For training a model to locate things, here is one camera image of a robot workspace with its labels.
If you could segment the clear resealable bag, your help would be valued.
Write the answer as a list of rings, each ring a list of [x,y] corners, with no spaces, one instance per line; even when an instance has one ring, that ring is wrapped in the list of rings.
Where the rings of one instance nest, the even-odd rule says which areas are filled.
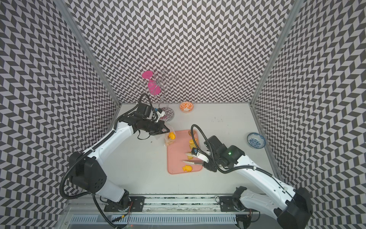
[[[171,125],[166,124],[166,127],[168,127],[169,131],[165,134],[165,146],[168,147],[176,141],[176,133]]]

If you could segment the metal tongs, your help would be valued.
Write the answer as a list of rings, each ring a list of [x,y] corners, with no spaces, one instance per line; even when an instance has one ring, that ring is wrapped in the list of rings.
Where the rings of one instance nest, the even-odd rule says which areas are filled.
[[[185,164],[188,164],[188,165],[202,165],[203,166],[204,163],[206,163],[202,160],[199,160],[198,158],[193,157],[191,153],[186,153],[186,155],[187,155],[188,159],[183,160],[183,162]]]

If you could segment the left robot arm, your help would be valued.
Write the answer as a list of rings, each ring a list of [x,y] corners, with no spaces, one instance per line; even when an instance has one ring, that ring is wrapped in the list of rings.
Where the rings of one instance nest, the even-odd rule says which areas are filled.
[[[169,128],[160,119],[162,109],[155,109],[147,93],[138,103],[114,121],[111,130],[97,143],[82,153],[72,153],[69,168],[62,177],[59,193],[64,199],[76,199],[85,195],[99,195],[118,211],[130,207],[129,192],[110,181],[102,165],[114,150],[136,132],[145,131],[150,136],[169,133]]]

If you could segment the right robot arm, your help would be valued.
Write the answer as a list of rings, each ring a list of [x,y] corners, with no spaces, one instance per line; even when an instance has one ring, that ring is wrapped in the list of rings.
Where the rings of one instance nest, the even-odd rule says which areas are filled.
[[[311,194],[307,189],[295,187],[279,180],[257,165],[244,151],[232,145],[226,147],[216,136],[204,138],[207,151],[203,151],[192,139],[195,147],[193,157],[202,161],[211,172],[229,174],[238,172],[256,185],[263,194],[239,187],[232,195],[238,211],[256,210],[274,218],[283,229],[307,229],[313,215]]]

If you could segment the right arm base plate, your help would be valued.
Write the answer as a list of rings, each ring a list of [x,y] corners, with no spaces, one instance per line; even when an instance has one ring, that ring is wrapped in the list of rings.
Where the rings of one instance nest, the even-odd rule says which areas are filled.
[[[245,208],[238,200],[233,200],[231,196],[218,196],[215,198],[221,212],[244,212],[244,213],[258,213],[257,210]]]

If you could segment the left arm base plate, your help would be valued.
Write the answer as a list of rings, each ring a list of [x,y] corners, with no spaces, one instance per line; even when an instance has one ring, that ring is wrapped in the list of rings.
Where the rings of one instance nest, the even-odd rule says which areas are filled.
[[[145,203],[144,196],[123,197],[119,202],[107,200],[105,212],[142,212]]]

